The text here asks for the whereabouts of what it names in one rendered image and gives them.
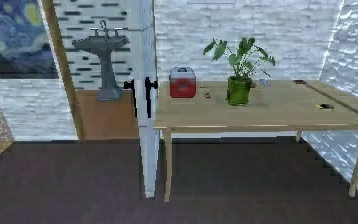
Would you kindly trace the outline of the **blue swirly framed painting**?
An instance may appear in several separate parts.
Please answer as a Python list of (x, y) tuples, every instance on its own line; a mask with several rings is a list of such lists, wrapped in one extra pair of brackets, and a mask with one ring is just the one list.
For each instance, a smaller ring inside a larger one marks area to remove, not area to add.
[(57, 79), (38, 0), (0, 0), (0, 79)]

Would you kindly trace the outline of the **light wooden table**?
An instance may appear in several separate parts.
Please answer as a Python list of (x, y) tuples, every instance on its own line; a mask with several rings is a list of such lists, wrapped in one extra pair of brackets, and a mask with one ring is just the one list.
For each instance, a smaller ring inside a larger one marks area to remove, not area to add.
[[(159, 85), (154, 128), (165, 141), (165, 201), (171, 193), (174, 133), (294, 131), (300, 138), (304, 131), (358, 130), (358, 97), (319, 80), (272, 80), (252, 89), (244, 106), (228, 104), (226, 94), (225, 81), (198, 82), (193, 98), (172, 98), (169, 82)], [(318, 104), (335, 108), (321, 110)]]

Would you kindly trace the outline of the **white room door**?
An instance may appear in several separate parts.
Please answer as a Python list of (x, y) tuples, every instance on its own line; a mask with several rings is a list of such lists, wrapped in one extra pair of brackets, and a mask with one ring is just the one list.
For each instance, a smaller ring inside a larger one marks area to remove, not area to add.
[(154, 198), (157, 179), (159, 131), (154, 128), (157, 98), (153, 0), (132, 0), (131, 77), (134, 80), (137, 123), (146, 198)]

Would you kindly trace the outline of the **green potted house plant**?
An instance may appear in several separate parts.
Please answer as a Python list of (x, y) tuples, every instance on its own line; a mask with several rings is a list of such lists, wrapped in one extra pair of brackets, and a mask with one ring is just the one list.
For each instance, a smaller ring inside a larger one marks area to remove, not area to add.
[(255, 42), (254, 37), (243, 37), (237, 49), (232, 51), (226, 40), (213, 38), (203, 49), (204, 55), (210, 51), (213, 52), (212, 61), (218, 61), (224, 57), (233, 71), (233, 74), (227, 79), (226, 101), (230, 105), (247, 105), (250, 90), (253, 88), (252, 76), (257, 73), (257, 70), (260, 70), (264, 75), (270, 77), (270, 74), (261, 68), (261, 64), (276, 65), (275, 58)]

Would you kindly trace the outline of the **red box with grey lid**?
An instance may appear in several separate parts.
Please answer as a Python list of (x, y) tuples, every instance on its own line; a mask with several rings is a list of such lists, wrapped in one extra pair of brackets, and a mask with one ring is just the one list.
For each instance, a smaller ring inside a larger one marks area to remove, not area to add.
[(174, 67), (169, 74), (172, 98), (193, 98), (196, 95), (196, 75), (191, 67)]

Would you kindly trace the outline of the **grey pedestal sink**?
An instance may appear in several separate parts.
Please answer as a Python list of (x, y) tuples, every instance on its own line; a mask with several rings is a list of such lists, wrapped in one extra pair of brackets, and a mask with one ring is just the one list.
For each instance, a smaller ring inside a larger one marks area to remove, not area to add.
[(93, 28), (94, 35), (83, 39), (73, 40), (75, 49), (96, 55), (101, 66), (101, 90), (97, 99), (99, 101), (116, 101), (123, 97), (123, 90), (117, 84), (112, 66), (111, 54), (130, 43), (127, 36), (118, 34), (119, 28), (114, 28), (114, 35), (109, 34), (109, 28), (105, 20), (100, 21), (103, 35), (99, 34), (98, 28)]

